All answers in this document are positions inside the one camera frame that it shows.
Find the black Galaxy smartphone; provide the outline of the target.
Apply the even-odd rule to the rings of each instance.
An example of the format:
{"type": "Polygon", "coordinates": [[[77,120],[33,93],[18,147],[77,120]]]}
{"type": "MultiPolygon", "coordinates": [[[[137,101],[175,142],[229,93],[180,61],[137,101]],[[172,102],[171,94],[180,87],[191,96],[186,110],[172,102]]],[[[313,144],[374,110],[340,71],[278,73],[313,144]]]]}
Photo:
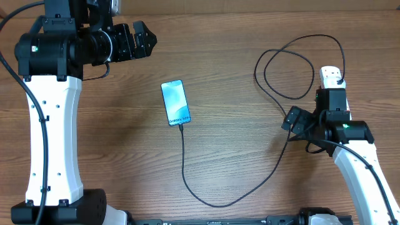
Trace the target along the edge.
{"type": "Polygon", "coordinates": [[[191,122],[186,94],[181,80],[161,84],[161,91],[170,126],[191,122]]]}

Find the white power strip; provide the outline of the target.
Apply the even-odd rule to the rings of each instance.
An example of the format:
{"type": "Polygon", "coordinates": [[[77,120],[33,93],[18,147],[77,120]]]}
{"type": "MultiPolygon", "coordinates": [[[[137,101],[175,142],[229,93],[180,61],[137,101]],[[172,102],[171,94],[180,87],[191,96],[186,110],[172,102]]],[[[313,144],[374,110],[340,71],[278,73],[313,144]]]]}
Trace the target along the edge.
{"type": "MultiPolygon", "coordinates": [[[[320,80],[323,78],[342,79],[337,67],[324,66],[319,71],[320,80]]],[[[323,89],[316,91],[316,109],[327,109],[324,121],[350,121],[352,119],[345,89],[323,89]]]]}

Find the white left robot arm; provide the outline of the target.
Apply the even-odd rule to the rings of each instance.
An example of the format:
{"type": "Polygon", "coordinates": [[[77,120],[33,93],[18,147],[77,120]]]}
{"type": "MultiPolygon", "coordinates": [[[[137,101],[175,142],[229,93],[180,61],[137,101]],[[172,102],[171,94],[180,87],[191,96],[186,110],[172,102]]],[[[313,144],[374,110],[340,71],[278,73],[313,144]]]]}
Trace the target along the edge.
{"type": "Polygon", "coordinates": [[[23,34],[13,78],[27,94],[31,170],[14,224],[132,224],[127,211],[107,203],[102,189],[85,189],[77,154],[77,115],[83,67],[146,58],[157,43],[142,21],[114,24],[117,0],[50,1],[23,34]]]}

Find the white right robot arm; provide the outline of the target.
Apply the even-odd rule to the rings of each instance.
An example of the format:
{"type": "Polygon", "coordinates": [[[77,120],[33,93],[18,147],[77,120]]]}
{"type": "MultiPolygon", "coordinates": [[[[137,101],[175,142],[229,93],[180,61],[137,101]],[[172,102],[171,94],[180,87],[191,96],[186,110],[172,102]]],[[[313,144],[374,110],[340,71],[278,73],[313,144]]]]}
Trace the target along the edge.
{"type": "Polygon", "coordinates": [[[399,206],[380,167],[374,137],[365,121],[351,119],[344,88],[318,89],[313,112],[293,106],[282,128],[288,140],[306,141],[333,158],[361,224],[399,224],[399,206]]]}

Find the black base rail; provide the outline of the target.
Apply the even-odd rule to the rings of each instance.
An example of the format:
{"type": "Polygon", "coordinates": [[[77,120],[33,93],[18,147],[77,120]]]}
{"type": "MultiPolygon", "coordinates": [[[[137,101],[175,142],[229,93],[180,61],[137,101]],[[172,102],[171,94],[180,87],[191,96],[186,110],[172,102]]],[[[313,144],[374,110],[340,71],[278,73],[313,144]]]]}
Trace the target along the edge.
{"type": "Polygon", "coordinates": [[[267,216],[265,218],[247,219],[188,219],[188,220],[162,220],[162,219],[133,219],[133,225],[295,225],[299,224],[297,216],[267,216]]]}

